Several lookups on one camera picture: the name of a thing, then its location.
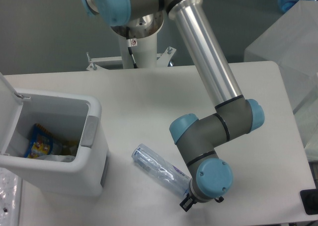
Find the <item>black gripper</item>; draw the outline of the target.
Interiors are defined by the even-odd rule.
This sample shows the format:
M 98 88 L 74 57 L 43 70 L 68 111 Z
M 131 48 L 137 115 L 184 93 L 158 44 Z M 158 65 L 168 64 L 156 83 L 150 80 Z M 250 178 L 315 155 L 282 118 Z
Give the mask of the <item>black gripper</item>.
M 217 203 L 221 203 L 224 201 L 223 196 L 217 198 L 210 198 L 208 196 L 203 196 L 202 193 L 199 194 L 198 191 L 195 191 L 194 189 L 193 180 L 190 180 L 189 183 L 189 194 L 190 195 L 187 195 L 179 204 L 185 212 L 188 212 L 191 209 L 191 207 L 194 204 L 194 201 L 199 203 L 207 203 L 212 200 L 215 200 Z

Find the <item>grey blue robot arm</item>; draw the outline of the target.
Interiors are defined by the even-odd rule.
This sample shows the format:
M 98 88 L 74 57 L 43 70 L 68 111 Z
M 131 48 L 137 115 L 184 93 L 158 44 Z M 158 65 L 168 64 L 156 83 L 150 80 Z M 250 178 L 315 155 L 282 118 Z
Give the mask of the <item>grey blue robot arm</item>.
M 200 119 L 194 113 L 174 120 L 169 131 L 191 175 L 180 206 L 188 211 L 196 203 L 222 202 L 233 183 L 230 166 L 216 147 L 260 128 L 264 112 L 254 99 L 246 99 L 219 46 L 202 8 L 203 0 L 81 0 L 89 16 L 99 15 L 122 42 L 124 68 L 147 66 L 142 39 L 156 36 L 163 15 L 176 24 L 193 61 L 192 76 L 178 78 L 176 87 L 184 102 L 212 104 L 212 114 Z

